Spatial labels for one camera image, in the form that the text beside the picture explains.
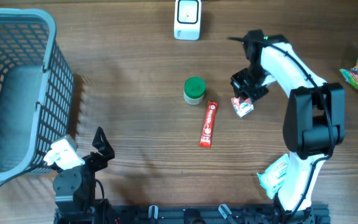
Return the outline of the small red white box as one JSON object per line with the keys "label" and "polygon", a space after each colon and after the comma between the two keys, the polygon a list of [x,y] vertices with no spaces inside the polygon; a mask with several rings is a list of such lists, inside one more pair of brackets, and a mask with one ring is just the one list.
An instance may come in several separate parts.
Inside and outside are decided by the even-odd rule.
{"label": "small red white box", "polygon": [[254,109],[254,106],[250,98],[244,100],[241,97],[238,98],[233,97],[231,98],[231,103],[233,105],[234,111],[240,118],[250,113]]}

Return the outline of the red Nescafe stick sachet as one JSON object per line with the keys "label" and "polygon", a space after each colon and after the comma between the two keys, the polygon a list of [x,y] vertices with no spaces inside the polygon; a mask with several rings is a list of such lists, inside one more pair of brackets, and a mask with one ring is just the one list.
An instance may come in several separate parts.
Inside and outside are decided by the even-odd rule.
{"label": "red Nescafe stick sachet", "polygon": [[201,132],[201,138],[199,142],[200,147],[211,147],[214,120],[216,117],[216,112],[219,104],[214,101],[208,101],[208,106],[206,110],[206,116],[203,123],[203,129]]}

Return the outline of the green lid plastic jar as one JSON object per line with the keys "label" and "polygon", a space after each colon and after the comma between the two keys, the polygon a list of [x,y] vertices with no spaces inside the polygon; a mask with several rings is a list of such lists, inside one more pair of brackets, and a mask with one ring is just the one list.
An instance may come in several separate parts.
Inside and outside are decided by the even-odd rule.
{"label": "green lid plastic jar", "polygon": [[184,100],[190,105],[198,105],[203,101],[205,91],[204,80],[200,77],[191,77],[184,84]]}

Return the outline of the teal white tissue pack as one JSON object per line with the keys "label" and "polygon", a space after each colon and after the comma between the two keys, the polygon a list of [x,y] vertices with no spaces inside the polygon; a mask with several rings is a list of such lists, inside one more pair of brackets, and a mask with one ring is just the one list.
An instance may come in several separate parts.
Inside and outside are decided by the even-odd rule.
{"label": "teal white tissue pack", "polygon": [[263,174],[257,173],[260,185],[265,189],[267,196],[273,199],[283,185],[289,164],[288,154],[284,154],[265,169]]}

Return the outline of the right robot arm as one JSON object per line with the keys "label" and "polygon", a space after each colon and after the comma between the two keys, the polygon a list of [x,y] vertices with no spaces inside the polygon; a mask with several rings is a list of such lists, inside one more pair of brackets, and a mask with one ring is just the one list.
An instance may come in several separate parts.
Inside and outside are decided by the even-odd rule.
{"label": "right robot arm", "polygon": [[281,34],[250,30],[236,39],[247,68],[231,77],[236,97],[255,102],[277,82],[288,97],[283,139],[290,151],[283,185],[271,205],[247,205],[244,220],[258,223],[328,223],[329,210],[314,206],[311,195],[323,164],[343,142],[345,93],[312,72]]}

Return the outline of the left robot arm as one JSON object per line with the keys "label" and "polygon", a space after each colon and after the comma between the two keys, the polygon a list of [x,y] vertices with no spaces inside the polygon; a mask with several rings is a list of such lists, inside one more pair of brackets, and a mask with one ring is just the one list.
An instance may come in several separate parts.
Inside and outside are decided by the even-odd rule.
{"label": "left robot arm", "polygon": [[115,153],[101,127],[98,127],[92,142],[98,151],[83,159],[85,163],[71,169],[59,169],[53,181],[57,209],[54,223],[110,223],[121,220],[109,200],[97,199],[95,190],[101,182],[95,173],[105,169]]}

